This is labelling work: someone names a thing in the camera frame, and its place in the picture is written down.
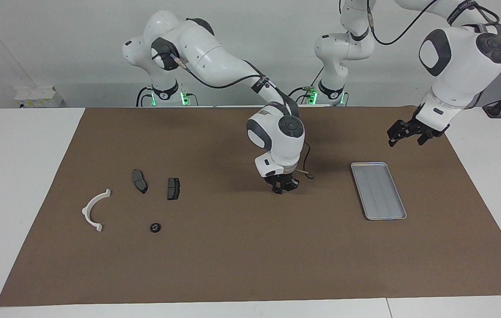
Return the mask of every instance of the green light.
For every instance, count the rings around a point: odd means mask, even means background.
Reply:
[[[309,97],[309,105],[315,105],[315,102],[317,101],[317,92],[313,89],[311,90],[311,93],[313,93],[313,96]]]
[[[182,104],[184,106],[190,104],[190,98],[184,94],[184,92],[180,92],[180,96],[182,97]]]

